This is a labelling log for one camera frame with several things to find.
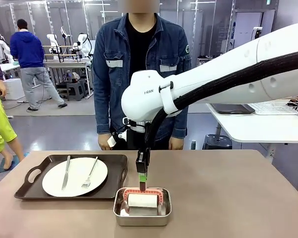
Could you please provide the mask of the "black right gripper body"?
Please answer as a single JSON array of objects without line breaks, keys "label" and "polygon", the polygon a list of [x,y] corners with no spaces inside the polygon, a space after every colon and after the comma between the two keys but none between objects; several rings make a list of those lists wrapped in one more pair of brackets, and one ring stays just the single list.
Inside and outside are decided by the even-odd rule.
[{"label": "black right gripper body", "polygon": [[145,150],[146,136],[148,133],[149,124],[137,124],[136,126],[129,125],[127,132],[127,150]]}]

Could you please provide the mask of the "person's left hand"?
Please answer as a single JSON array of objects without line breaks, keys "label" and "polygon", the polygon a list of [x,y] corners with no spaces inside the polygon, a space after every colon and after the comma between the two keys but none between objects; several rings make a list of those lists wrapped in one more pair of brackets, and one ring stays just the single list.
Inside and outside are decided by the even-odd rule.
[{"label": "person's left hand", "polygon": [[169,140],[169,150],[182,150],[184,147],[184,139],[171,137]]}]

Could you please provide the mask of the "person's right hand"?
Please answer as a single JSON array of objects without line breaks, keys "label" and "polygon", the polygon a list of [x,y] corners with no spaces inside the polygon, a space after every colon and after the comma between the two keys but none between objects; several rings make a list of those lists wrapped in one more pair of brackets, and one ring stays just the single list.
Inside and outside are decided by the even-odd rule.
[{"label": "person's right hand", "polygon": [[111,134],[98,134],[98,144],[101,150],[112,150],[113,148],[110,147],[108,144],[108,140],[110,139]]}]

